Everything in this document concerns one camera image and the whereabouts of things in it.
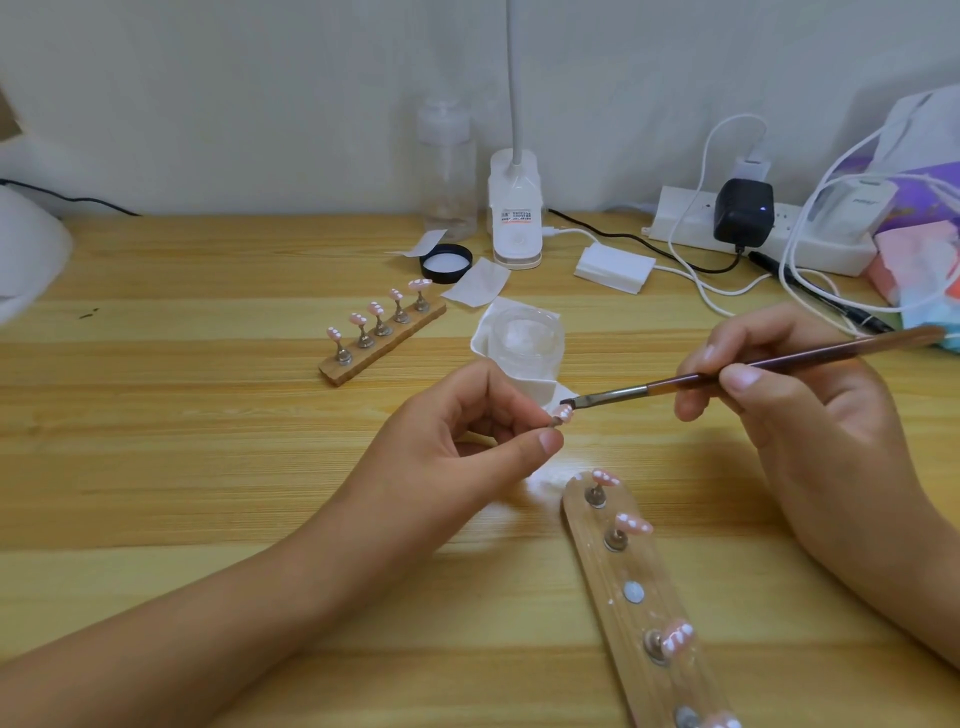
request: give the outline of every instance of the white wall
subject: white wall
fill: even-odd
[[[742,110],[769,119],[796,202],[896,98],[960,81],[957,0],[517,1],[552,206],[692,185]],[[502,0],[0,0],[0,85],[28,130],[0,176],[150,212],[409,210],[418,95],[468,95],[489,158],[505,75]],[[719,138],[714,187],[753,133]]]

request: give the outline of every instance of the clear plastic container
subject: clear plastic container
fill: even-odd
[[[477,150],[467,108],[428,99],[417,112],[420,210],[426,230],[453,243],[477,231]]]
[[[564,325],[539,308],[508,308],[493,319],[488,347],[508,376],[556,379],[564,359]]]

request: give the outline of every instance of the wooden nail stand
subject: wooden nail stand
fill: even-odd
[[[373,346],[360,349],[354,338],[349,344],[344,345],[344,348],[353,355],[353,360],[345,366],[337,361],[336,355],[328,356],[320,363],[320,373],[335,387],[350,381],[381,356],[396,349],[400,342],[410,338],[431,321],[446,313],[446,303],[440,299],[429,301],[429,303],[430,309],[423,313],[417,311],[412,303],[403,309],[410,316],[409,324],[398,324],[391,315],[391,318],[384,321],[394,330],[389,336],[376,336],[373,334],[373,326],[369,326],[368,331],[375,342]]]
[[[666,666],[647,653],[644,635],[662,630],[672,619],[687,619],[686,612],[653,535],[630,535],[626,549],[618,553],[604,544],[616,514],[639,513],[630,491],[623,485],[605,486],[607,502],[594,508],[585,498],[592,487],[589,473],[571,479],[564,491],[564,514],[634,725],[697,728],[705,716],[728,711],[727,699],[700,645],[694,644]],[[627,581],[643,587],[640,603],[624,596]]]

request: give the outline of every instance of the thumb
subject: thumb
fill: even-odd
[[[483,482],[491,493],[527,477],[564,446],[564,436],[553,427],[533,429],[502,445],[462,459],[471,479]]]
[[[731,364],[720,372],[720,386],[778,439],[820,440],[834,427],[823,403],[794,376]]]

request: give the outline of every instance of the black pen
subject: black pen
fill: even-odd
[[[757,268],[762,268],[775,279],[780,277],[780,263],[769,255],[764,255],[763,253],[758,253],[757,251],[750,251],[747,253],[747,257]],[[816,291],[811,291],[809,288],[799,283],[796,278],[794,278],[794,275],[790,273],[789,268],[783,271],[783,273],[788,285],[792,286],[798,291],[806,293],[806,295],[810,298],[816,299],[823,305],[829,306],[834,311],[843,314],[852,322],[857,324],[860,328],[864,328],[870,333],[889,333],[890,331],[896,331],[895,328],[887,324],[885,321],[878,319],[869,311],[864,311],[862,308],[854,308],[853,306],[845,305],[844,303],[836,303],[830,299],[824,298]]]

